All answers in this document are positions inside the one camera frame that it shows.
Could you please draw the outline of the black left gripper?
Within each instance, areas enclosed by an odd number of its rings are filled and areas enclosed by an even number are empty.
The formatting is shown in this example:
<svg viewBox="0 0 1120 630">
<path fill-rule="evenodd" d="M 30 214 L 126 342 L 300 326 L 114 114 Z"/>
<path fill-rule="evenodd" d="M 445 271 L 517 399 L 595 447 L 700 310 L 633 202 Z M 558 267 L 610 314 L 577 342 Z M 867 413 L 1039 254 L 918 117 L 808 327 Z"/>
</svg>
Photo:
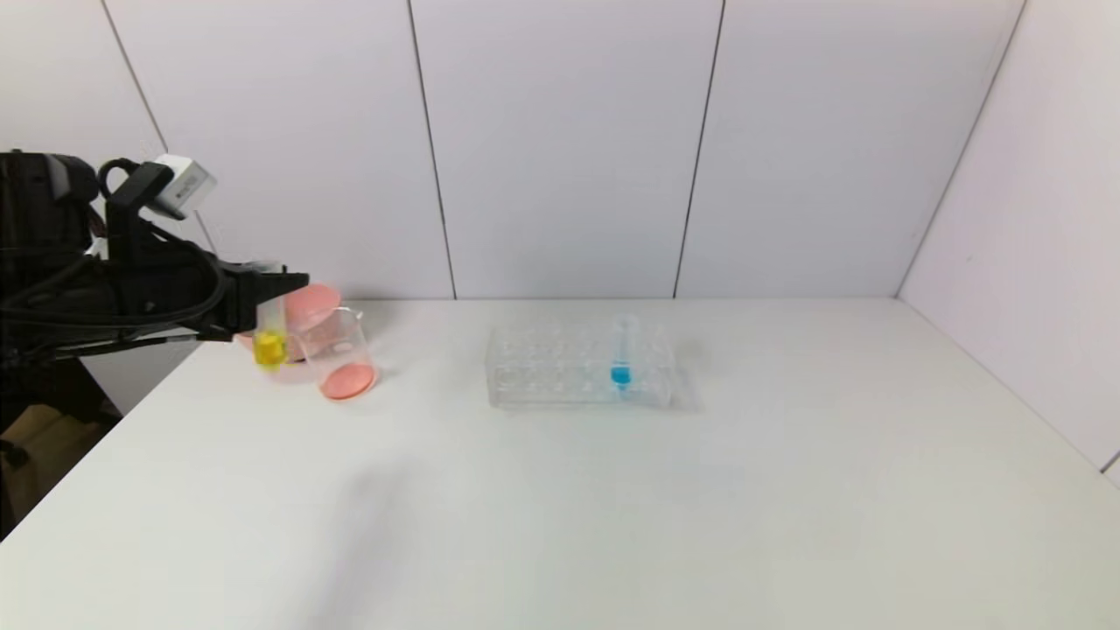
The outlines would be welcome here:
<svg viewBox="0 0 1120 630">
<path fill-rule="evenodd" d="M 308 274 L 264 272 L 240 263 L 193 263 L 144 271 L 133 295 L 133 314 L 153 316 L 171 323 L 175 328 L 189 330 L 206 336 L 224 336 L 248 331 L 256 322 L 256 303 L 265 304 L 291 291 L 302 290 L 311 282 Z M 212 291 L 220 288 L 220 300 L 192 318 L 171 319 L 172 312 L 196 311 Z"/>
</svg>

